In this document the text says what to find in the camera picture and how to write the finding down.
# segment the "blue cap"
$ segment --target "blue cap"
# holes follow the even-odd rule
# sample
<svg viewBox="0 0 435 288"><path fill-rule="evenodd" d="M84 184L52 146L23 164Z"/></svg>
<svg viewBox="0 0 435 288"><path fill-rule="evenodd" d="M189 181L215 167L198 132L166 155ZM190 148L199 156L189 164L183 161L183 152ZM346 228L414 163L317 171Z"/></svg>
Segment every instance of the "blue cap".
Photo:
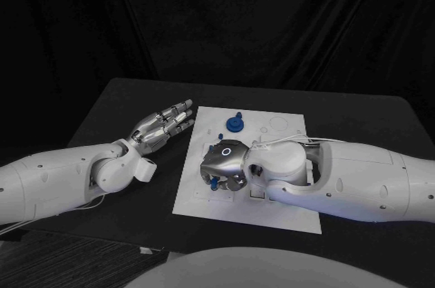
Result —
<svg viewBox="0 0 435 288"><path fill-rule="evenodd" d="M238 133L244 129L245 123L242 120L242 113L238 112L236 116L226 121L226 128L231 132Z"/></svg>
<svg viewBox="0 0 435 288"><path fill-rule="evenodd" d="M212 179L211 188L213 191L218 191L218 181L219 181L218 178Z"/></svg>

